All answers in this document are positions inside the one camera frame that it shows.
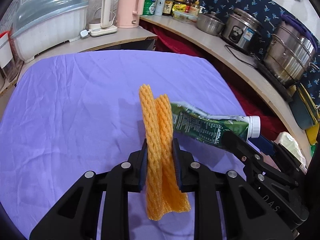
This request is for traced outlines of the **orange foam fruit net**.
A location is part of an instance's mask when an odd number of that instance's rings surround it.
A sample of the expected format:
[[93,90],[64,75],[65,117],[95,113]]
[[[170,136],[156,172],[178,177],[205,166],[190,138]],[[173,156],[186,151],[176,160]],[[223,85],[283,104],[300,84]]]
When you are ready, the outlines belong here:
[[167,94],[155,98],[151,87],[139,88],[147,142],[146,213],[150,220],[160,220],[170,212],[189,212],[188,195],[180,191],[173,160],[173,123]]

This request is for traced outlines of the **white power plug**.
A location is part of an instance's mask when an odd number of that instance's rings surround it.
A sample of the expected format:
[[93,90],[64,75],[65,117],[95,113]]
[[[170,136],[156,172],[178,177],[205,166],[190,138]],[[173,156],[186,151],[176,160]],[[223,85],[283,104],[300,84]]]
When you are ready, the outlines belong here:
[[87,37],[88,35],[89,35],[89,33],[90,33],[90,31],[88,31],[88,30],[82,30],[81,32],[80,32],[80,37],[81,38],[85,38],[85,37]]

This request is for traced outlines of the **large steel steamer pot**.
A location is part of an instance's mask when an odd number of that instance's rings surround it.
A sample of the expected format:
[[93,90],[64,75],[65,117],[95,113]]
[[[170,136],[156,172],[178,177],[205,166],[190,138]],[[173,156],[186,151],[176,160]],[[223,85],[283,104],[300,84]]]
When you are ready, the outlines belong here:
[[272,34],[264,63],[275,78],[289,88],[300,81],[307,70],[319,70],[313,63],[316,53],[316,42],[305,25],[283,14]]

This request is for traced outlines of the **green tin can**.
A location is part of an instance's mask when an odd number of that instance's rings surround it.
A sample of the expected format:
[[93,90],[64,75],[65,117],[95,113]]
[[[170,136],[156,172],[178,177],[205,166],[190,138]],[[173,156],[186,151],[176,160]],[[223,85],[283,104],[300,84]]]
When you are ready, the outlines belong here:
[[142,15],[153,15],[155,11],[156,0],[144,0]]

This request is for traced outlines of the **white dish rack grey lid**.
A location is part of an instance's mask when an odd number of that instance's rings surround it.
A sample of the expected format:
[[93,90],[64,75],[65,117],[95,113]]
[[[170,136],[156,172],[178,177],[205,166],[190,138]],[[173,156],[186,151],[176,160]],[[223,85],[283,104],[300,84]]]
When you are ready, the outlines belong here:
[[12,40],[25,63],[58,44],[80,38],[87,21],[88,0],[28,0],[17,10]]

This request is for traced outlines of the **yellow oil bottle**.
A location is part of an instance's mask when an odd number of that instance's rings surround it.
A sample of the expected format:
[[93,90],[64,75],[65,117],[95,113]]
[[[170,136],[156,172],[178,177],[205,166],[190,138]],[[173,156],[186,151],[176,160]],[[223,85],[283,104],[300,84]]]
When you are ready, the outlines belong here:
[[200,0],[196,0],[189,8],[189,14],[198,16],[200,12]]

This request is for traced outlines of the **steel rice cooker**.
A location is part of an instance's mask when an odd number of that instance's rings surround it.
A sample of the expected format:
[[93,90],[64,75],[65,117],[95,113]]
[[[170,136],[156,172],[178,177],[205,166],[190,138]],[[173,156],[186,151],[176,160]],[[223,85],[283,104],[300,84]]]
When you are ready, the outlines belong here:
[[260,35],[261,23],[247,12],[235,8],[228,16],[221,37],[246,54],[253,51]]

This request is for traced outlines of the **pink electric kettle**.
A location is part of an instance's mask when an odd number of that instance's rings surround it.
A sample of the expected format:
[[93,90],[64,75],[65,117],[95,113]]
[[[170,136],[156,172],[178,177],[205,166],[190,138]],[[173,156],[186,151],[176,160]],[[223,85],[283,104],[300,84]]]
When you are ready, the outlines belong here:
[[116,26],[129,29],[139,26],[145,0],[118,0]]

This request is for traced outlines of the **dark green crushed milk carton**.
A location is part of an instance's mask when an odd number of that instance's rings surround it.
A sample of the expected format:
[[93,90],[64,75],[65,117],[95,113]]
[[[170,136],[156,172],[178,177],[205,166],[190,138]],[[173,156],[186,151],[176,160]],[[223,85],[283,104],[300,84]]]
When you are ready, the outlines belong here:
[[244,141],[260,136],[259,116],[211,115],[186,102],[172,102],[171,111],[174,131],[218,148],[226,132]]

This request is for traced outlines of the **small steel pot with lid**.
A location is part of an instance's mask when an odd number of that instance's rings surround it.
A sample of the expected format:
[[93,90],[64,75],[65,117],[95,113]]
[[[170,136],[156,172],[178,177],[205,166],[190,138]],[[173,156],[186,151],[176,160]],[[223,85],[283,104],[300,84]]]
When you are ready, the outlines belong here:
[[197,17],[197,29],[207,34],[218,36],[221,33],[224,26],[225,24],[214,15],[199,14]]

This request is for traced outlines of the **white thermos bottle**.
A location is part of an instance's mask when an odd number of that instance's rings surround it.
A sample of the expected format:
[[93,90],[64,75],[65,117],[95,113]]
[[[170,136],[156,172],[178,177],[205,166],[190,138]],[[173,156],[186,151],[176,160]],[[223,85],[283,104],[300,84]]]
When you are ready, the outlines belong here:
[[162,16],[165,0],[156,0],[156,7],[154,11],[155,16]]

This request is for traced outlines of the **dark soy sauce bottle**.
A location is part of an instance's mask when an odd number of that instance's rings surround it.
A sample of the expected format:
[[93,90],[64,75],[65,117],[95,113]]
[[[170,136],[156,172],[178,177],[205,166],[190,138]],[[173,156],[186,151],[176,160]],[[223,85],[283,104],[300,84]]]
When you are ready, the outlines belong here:
[[172,6],[173,6],[173,0],[165,0],[162,15],[163,16],[170,16],[171,15]]

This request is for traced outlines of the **white trash bag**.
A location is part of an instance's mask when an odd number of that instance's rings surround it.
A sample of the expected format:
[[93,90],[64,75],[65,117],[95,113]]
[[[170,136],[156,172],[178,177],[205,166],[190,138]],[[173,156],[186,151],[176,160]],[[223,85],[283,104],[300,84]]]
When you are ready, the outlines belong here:
[[299,162],[298,165],[300,170],[306,174],[306,159],[302,154],[298,142],[294,139],[294,137],[288,132],[281,132],[277,136],[276,140],[274,141],[276,144],[283,145]]

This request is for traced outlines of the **blue patterned curtain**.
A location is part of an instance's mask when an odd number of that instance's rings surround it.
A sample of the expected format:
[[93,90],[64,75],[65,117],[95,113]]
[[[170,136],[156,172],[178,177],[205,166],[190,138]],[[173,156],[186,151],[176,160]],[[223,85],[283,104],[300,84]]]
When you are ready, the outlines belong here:
[[271,35],[280,23],[282,14],[304,24],[312,33],[316,45],[319,45],[319,16],[309,0],[201,0],[201,6],[206,12],[215,12],[222,21],[226,21],[235,8],[256,18],[262,25],[261,40],[253,51],[260,59],[266,54]]

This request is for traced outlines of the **purple tablecloth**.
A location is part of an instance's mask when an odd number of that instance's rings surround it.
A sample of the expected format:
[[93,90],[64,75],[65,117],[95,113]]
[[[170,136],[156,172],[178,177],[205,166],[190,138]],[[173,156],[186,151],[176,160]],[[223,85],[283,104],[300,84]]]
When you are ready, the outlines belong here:
[[109,171],[143,144],[138,91],[167,94],[212,115],[258,115],[248,85],[236,88],[218,65],[157,51],[107,50],[33,64],[1,119],[1,204],[24,237],[59,198],[92,170]]

